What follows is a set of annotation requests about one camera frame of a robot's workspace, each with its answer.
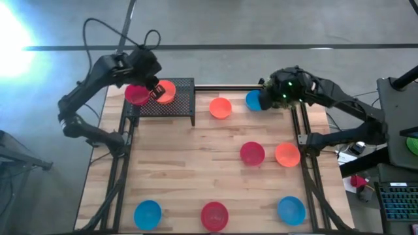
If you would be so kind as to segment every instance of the black metal frame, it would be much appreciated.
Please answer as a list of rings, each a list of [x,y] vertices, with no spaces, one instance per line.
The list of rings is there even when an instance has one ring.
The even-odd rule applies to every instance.
[[[222,85],[214,85],[214,86],[205,86],[205,85],[201,85],[201,86],[195,86],[195,92],[196,91],[251,91],[254,89],[261,89],[260,85],[236,85],[236,86],[222,86]],[[120,124],[119,124],[119,129],[118,132],[120,134],[126,133],[125,132],[125,126],[126,126],[126,120],[128,119],[130,121],[129,124],[129,130],[127,131],[128,133],[128,139],[127,139],[127,154],[125,154],[122,158],[123,161],[123,165],[122,165],[122,170],[120,173],[120,176],[117,180],[117,182],[115,183],[116,180],[116,169],[118,168],[118,164],[119,164],[119,158],[113,158],[112,161],[112,166],[110,168],[110,174],[109,174],[109,181],[108,181],[108,188],[107,188],[107,192],[106,192],[106,198],[102,204],[102,206],[99,208],[98,212],[96,213],[95,217],[96,217],[96,221],[92,224],[90,224],[89,227],[84,227],[84,229],[82,230],[75,230],[72,233],[68,233],[68,234],[123,234],[123,233],[119,233],[119,225],[120,225],[120,218],[121,218],[121,209],[122,209],[122,204],[123,204],[123,194],[125,191],[125,184],[126,184],[126,179],[127,179],[127,171],[128,171],[128,166],[129,166],[129,160],[130,160],[130,154],[131,154],[131,147],[132,147],[132,143],[133,143],[133,137],[134,137],[134,132],[135,132],[135,127],[138,126],[139,124],[139,117],[126,117],[125,115],[125,109],[127,108],[127,105],[129,105],[127,103],[127,101],[124,101],[123,104],[123,109],[122,109],[122,113],[121,113],[121,119],[120,119]],[[303,122],[304,122],[304,128],[306,133],[310,133],[310,124],[309,124],[309,119],[308,119],[308,113],[306,111],[306,107],[304,105],[304,103],[301,103],[301,112],[302,112],[302,118],[303,118]],[[291,110],[291,115],[292,115],[292,119],[293,119],[293,126],[294,126],[294,131],[295,131],[295,136],[297,136],[298,134],[301,134],[300,131],[300,126],[299,126],[299,122],[298,122],[298,115],[297,115],[297,111],[295,108],[293,108]],[[307,202],[308,202],[308,209],[309,209],[309,213],[310,213],[310,219],[311,219],[311,225],[312,225],[312,230],[313,232],[336,232],[335,230],[331,230],[330,227],[330,221],[329,221],[329,215],[327,210],[325,209],[326,206],[322,206],[322,216],[323,216],[323,220],[324,220],[324,227],[325,229],[319,228],[318,225],[318,221],[317,221],[317,215],[315,212],[315,204],[314,204],[314,198],[312,196],[312,193],[315,194],[318,198],[318,193],[320,194],[320,197],[318,198],[318,200],[324,201],[325,197],[323,195],[323,187],[322,187],[322,182],[321,182],[321,175],[319,173],[319,166],[318,166],[318,162],[316,158],[311,158],[312,161],[312,170],[313,170],[313,175],[314,175],[314,181],[315,181],[315,185],[314,186],[316,189],[312,190],[312,184],[313,181],[310,177],[309,171],[308,171],[308,163],[307,160],[309,158],[305,155],[303,155],[301,157],[301,168],[302,168],[302,176],[304,179],[304,185],[305,185],[305,191],[306,191],[306,196],[307,196]],[[114,220],[113,220],[113,225],[112,228],[108,228],[108,218],[109,218],[109,207],[112,203],[112,201],[114,200],[115,196],[117,195],[117,201],[116,201],[116,209],[115,209],[115,214],[114,214]],[[98,230],[93,230],[98,222],[101,221],[100,227]],[[266,234],[284,234],[284,233],[266,233]]]

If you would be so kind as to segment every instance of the gray concrete floor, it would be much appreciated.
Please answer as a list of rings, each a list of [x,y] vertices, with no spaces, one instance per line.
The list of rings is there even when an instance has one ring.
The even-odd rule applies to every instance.
[[[6,32],[26,32],[24,46],[74,46],[82,45],[86,18],[99,18],[121,30],[128,4],[129,0],[8,0],[0,2],[0,10],[8,9],[21,25]],[[141,0],[129,36],[141,43],[145,32],[155,28],[162,34],[162,44],[416,43],[417,20],[407,0]],[[96,23],[88,26],[87,36],[90,45],[117,45],[120,39]],[[2,51],[11,42],[0,39]],[[94,51],[93,61],[111,53]],[[160,77],[195,77],[197,84],[252,84],[282,67],[300,65],[334,80],[352,95],[375,90],[377,78],[399,76],[418,61],[416,49],[199,50],[156,55],[163,66]],[[57,101],[85,76],[86,53],[19,52],[16,58],[0,65],[0,129],[53,161],[54,167],[30,175],[12,227],[33,234],[68,232],[80,203],[91,147],[82,138],[63,136]],[[6,73],[12,65],[14,71]],[[100,113],[104,98],[105,89],[88,103]],[[360,100],[371,103],[376,98],[371,94]],[[341,128],[360,123],[338,110],[329,113]],[[81,108],[79,114],[98,124],[88,109]],[[357,228],[381,231],[377,209],[352,197],[350,204]]]

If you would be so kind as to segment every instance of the orange bowl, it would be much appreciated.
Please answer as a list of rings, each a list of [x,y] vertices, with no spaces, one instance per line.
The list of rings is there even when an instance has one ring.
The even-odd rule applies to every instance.
[[[292,143],[279,144],[275,154],[277,162],[285,167],[294,167],[300,162],[299,149]]]
[[[209,111],[210,113],[218,119],[227,118],[233,110],[231,102],[225,98],[216,98],[210,102]]]
[[[169,104],[174,100],[176,95],[176,86],[168,80],[160,80],[159,85],[163,86],[165,93],[157,99],[157,102],[160,104]]]

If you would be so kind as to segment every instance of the black mesh platform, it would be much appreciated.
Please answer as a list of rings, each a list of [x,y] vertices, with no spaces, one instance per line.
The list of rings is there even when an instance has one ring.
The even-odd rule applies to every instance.
[[[162,78],[176,86],[176,96],[170,104],[159,104],[150,99],[145,105],[137,106],[126,102],[126,117],[195,117],[195,79],[194,78]]]

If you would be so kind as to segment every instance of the bright light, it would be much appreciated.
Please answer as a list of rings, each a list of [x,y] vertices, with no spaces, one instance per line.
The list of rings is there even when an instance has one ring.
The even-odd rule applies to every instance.
[[[13,80],[26,72],[34,52],[23,52],[33,45],[29,33],[4,3],[0,3],[0,82]]]

